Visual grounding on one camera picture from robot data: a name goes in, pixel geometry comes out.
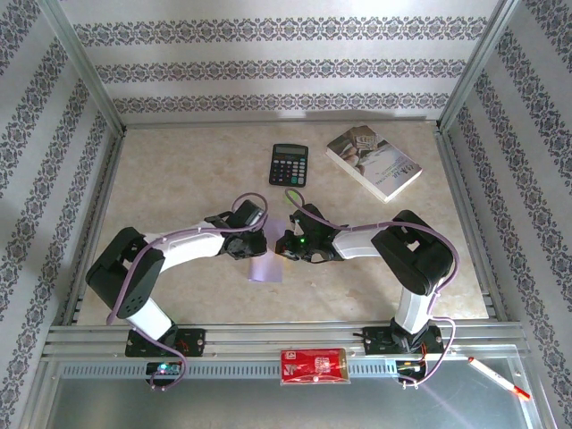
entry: calculator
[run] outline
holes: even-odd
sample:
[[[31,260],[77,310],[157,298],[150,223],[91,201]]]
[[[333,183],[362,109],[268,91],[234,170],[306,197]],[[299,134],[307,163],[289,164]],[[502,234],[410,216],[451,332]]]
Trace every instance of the calculator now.
[[[279,143],[272,150],[270,165],[271,185],[303,188],[307,181],[306,146]]]

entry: wall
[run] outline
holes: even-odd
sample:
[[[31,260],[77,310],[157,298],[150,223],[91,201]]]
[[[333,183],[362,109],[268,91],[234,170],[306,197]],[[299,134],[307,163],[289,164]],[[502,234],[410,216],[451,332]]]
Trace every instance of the wall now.
[[[7,428],[20,422],[47,329],[68,293],[112,135],[31,0],[0,0],[0,100],[0,428]]]
[[[62,7],[123,120],[437,119],[496,0]]]
[[[572,2],[522,2],[450,129],[493,273],[572,427]]]

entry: black mounting bracket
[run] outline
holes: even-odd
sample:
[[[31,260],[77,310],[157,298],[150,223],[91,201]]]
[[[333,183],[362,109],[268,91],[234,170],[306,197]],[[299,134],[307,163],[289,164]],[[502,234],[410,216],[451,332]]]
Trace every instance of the black mounting bracket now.
[[[364,351],[369,355],[402,355],[416,353],[418,349],[404,350],[393,337],[394,329],[390,326],[366,326],[360,337],[364,340]],[[419,347],[424,343],[427,353],[442,353],[444,350],[441,330],[437,326],[428,326],[425,334],[419,339]]]
[[[200,358],[205,350],[206,331],[204,329],[179,328],[172,346],[187,358]],[[129,331],[125,356],[128,358],[169,358],[173,355],[154,346],[136,331]]]

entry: purple sticky note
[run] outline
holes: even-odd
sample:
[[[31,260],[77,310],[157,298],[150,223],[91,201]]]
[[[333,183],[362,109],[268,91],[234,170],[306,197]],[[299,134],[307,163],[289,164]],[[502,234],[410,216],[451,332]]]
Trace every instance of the purple sticky note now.
[[[284,235],[286,222],[278,219],[268,219],[264,232],[266,237],[266,253],[261,257],[250,258],[250,268],[248,269],[248,279],[252,282],[282,282],[282,261],[274,253],[276,241]]]

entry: beige tabletop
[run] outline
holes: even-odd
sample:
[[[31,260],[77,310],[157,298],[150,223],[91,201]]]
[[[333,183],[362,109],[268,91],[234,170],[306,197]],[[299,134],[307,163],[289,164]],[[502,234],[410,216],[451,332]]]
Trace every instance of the beige tabletop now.
[[[265,195],[272,218],[288,221],[295,208],[284,188],[268,184],[274,143],[309,147],[301,191],[334,223],[386,221],[410,209],[445,234],[461,257],[457,280],[442,293],[435,315],[487,317],[467,243],[441,159],[433,122],[373,122],[372,129],[419,162],[421,176],[384,204],[325,155],[328,142],[355,123],[129,130],[97,255],[123,227],[140,232],[188,228],[230,209],[244,192]],[[381,258],[311,265],[284,259],[282,283],[250,282],[248,260],[196,259],[159,277],[152,297],[178,324],[277,321],[389,320],[401,285]],[[86,291],[79,324],[104,324],[109,309]]]

